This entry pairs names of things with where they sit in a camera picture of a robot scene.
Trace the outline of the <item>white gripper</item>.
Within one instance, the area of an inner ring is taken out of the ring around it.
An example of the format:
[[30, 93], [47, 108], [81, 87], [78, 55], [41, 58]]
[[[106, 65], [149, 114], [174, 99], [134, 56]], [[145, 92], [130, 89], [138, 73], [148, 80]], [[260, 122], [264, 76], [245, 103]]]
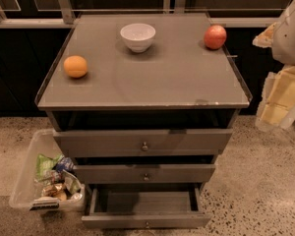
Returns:
[[253, 44], [272, 46], [272, 56], [287, 64], [278, 73], [269, 72], [257, 110], [256, 126], [260, 130], [288, 129], [295, 121], [295, 4], [290, 5], [278, 22], [257, 35]]

